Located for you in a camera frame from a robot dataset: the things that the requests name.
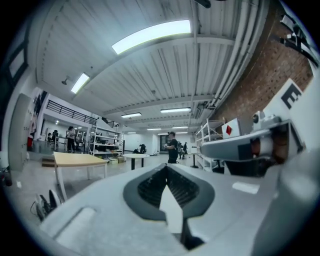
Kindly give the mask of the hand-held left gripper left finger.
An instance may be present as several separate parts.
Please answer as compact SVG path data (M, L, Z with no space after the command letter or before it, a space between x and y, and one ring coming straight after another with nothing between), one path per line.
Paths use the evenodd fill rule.
M58 206L39 228L81 256L182 256L184 246L165 221L145 220L123 197L125 185L149 171L138 168L100 179Z

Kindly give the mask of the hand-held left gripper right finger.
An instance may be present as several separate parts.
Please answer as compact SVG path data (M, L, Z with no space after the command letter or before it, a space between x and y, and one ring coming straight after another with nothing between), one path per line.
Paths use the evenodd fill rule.
M219 174L167 164L167 185L182 205L182 241L172 254L253 254L279 171L264 177Z

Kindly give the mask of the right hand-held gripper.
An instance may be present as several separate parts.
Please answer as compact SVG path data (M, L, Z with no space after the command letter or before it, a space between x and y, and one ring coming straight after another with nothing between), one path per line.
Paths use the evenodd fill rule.
M319 164L319 78L305 90L289 79L268 105L253 116L250 135L205 142L202 155L231 162L272 159Z

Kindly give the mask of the white metal storage shelf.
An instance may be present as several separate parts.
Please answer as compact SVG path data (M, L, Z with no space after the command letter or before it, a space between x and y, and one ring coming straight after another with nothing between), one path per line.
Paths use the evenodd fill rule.
M124 152L124 134L111 128L92 126L88 153L101 158L118 158Z
M212 172L216 168L221 167L220 161L216 161L213 158L209 158L203 155L200 151L200 146L206 142L212 142L216 140L222 140L222 126L225 124L225 120L209 120L208 118L200 126L200 129L195 133L195 142L197 145L196 161L200 167L207 172Z

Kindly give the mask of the grey partition with red sticker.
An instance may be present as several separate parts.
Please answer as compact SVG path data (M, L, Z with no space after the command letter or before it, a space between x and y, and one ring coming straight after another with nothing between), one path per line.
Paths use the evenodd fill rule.
M238 137L242 135L239 120L237 118L228 121L221 127L223 139Z

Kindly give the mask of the ceiling air conditioning unit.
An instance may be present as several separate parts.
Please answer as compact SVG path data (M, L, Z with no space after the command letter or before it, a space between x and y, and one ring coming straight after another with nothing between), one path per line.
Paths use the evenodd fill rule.
M213 111L215 109L216 109L216 106L214 104L211 105L210 101L199 102L195 108L194 118L200 119L204 112Z

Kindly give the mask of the white rectangular table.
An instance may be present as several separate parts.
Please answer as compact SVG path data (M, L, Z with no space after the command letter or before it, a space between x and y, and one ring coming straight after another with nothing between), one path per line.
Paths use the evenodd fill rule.
M169 231L172 234L180 234L183 227L183 211L167 185L162 192L159 209L165 213Z

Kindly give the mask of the white and black floor device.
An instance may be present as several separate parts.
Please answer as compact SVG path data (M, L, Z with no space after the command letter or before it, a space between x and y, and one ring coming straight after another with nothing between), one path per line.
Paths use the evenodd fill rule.
M42 222L53 210L62 205L58 194L50 189L48 192L48 200L42 194L36 194L35 200L30 207L31 214L37 216Z

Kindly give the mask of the wooden rectangular table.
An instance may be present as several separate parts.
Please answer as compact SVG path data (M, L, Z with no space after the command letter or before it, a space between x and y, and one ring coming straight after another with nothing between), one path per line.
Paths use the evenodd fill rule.
M62 198L64 201L68 199L65 185L63 181L63 169L73 169L73 168L86 168L87 169L87 179L90 180L90 169L94 170L95 167L103 167L104 178L107 177L108 172L108 162L104 159L98 158L90 154L80 154L80 153L64 153L64 152L54 152L54 171L57 184L60 187Z

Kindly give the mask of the round wooden table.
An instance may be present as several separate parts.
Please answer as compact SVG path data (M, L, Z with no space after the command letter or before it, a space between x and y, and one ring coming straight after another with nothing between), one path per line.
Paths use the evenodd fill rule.
M140 153L127 153L124 154L123 157L131 159L131 170L135 169L136 166L136 159L141 160L141 167L144 167L144 159L150 157L148 154L140 154Z

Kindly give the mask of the low wooden platform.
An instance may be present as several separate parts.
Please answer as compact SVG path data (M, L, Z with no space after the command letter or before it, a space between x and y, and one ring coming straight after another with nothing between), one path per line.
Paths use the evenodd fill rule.
M43 156L41 159L41 166L54 168L55 167L55 158L53 156Z

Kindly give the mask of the black metal railing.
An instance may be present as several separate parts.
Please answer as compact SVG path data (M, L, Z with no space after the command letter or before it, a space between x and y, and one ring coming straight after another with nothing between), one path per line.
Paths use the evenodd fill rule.
M97 124L97 118L85 115L83 113L80 113L78 111L72 110L68 107L65 107L59 103L56 103L55 101L48 100L48 103L46 105L46 108L50 111L53 111L55 113L61 114L63 116L69 117L71 119L75 119L77 121L81 121L90 125L96 125Z

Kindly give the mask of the grey metal cabinet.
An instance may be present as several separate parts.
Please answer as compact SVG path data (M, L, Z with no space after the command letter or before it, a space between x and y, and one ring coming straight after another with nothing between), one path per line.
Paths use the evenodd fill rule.
M21 93L17 99L8 139L8 162L12 171L22 171L27 160L27 144L33 117L32 99Z

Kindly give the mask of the black framed glass window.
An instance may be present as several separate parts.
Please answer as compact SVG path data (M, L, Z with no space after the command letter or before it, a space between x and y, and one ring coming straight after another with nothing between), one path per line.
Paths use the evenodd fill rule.
M27 44L28 41L22 42L10 55L2 69L8 83L13 87L16 86L28 67Z

